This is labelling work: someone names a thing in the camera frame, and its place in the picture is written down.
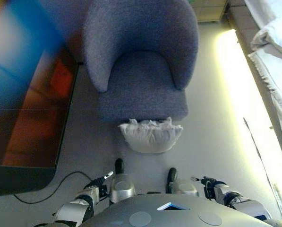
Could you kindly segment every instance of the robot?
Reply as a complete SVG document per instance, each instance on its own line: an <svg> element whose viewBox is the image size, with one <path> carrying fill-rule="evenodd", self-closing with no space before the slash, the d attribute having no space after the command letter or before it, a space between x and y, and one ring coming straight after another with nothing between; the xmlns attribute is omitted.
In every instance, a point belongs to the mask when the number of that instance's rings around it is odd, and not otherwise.
<svg viewBox="0 0 282 227"><path fill-rule="evenodd" d="M177 170L168 173L166 193L149 192L136 195L129 176L124 173L122 159L115 163L115 176L110 193L103 185L107 175L91 181L78 192L75 199L64 204L46 227L282 227L281 220L272 219L267 209L226 183L204 176L191 180L177 178ZM195 186L203 184L205 198L200 198ZM94 209L102 199L109 198L110 206L94 216Z"/></svg>

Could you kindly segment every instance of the television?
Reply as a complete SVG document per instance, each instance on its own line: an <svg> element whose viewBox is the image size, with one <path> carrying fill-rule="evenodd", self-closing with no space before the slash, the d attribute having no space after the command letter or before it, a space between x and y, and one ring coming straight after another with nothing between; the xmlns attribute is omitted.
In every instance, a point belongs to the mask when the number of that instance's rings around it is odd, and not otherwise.
<svg viewBox="0 0 282 227"><path fill-rule="evenodd" d="M52 180L76 73L36 1L0 1L0 195Z"/></svg>

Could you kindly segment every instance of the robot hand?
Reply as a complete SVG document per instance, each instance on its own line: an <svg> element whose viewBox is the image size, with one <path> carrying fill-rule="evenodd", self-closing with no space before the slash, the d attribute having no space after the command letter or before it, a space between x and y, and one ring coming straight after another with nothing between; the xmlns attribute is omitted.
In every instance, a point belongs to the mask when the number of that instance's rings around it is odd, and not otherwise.
<svg viewBox="0 0 282 227"><path fill-rule="evenodd" d="M210 200L215 199L221 205L233 208L261 221L271 219L270 213L260 202L242 196L222 181L206 176L203 179L192 177L191 180L205 185L205 196Z"/></svg>
<svg viewBox="0 0 282 227"><path fill-rule="evenodd" d="M94 207L100 198L107 198L107 186L104 181L113 175L113 171L91 181L84 189L76 194L73 201L65 203L54 215L51 224L41 224L37 226L46 227L77 227L94 216Z"/></svg>

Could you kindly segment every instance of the gray floor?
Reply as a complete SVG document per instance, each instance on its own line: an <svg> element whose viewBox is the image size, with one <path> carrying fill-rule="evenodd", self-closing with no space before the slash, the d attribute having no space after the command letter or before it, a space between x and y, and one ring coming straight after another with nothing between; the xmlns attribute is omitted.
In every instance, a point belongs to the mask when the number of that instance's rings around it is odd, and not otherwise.
<svg viewBox="0 0 282 227"><path fill-rule="evenodd" d="M129 149L119 128L101 123L96 113L97 93L84 67L79 69L55 178L45 189L25 193L21 198L36 201L46 197L67 174L82 170L92 178L113 169L114 160L124 159L138 193L164 191L170 167L180 178L210 176L227 182L249 198L262 202L274 218L281 219L268 186L263 166L250 136L240 131L233 105L219 70L215 39L226 26L200 25L200 50L194 77L186 89L189 115L179 122L184 131L172 150L164 154L140 154ZM63 203L71 200L87 180L68 178L55 196L37 205L25 205L12 196L0 197L0 226L32 227L51 221ZM203 196L202 186L195 184ZM99 204L98 211L107 206Z"/></svg>

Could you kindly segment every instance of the chair seat cushion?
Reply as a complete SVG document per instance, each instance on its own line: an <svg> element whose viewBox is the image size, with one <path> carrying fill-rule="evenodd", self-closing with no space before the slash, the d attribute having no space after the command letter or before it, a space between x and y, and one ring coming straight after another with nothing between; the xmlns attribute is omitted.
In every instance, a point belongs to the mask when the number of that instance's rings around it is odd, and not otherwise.
<svg viewBox="0 0 282 227"><path fill-rule="evenodd" d="M177 90L166 60L151 51L129 52L113 66L98 112L105 122L129 119L174 121L188 114L185 91Z"/></svg>

